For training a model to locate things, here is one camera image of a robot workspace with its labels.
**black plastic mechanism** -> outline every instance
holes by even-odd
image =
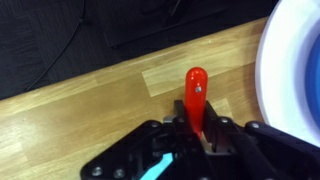
[[[87,163],[81,179],[140,179],[169,152],[173,162],[160,180],[320,179],[316,146],[258,121],[240,127],[218,116],[207,102],[203,134],[211,149],[205,150],[191,130],[183,102],[175,101],[174,108],[175,118],[144,122]]]

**white bowl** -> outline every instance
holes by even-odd
[[[308,109],[305,68],[320,34],[320,0],[282,0],[263,32],[256,89],[267,124],[320,147],[320,129]]]

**red lever handle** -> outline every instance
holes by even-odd
[[[206,104],[208,74],[200,68],[190,69],[186,75],[185,108],[193,131],[201,137]]]

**wooden surface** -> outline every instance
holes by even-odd
[[[79,179],[86,162],[143,121],[173,114],[194,66],[208,71],[207,99],[219,115],[262,120],[254,67],[266,21],[0,101],[0,179]]]

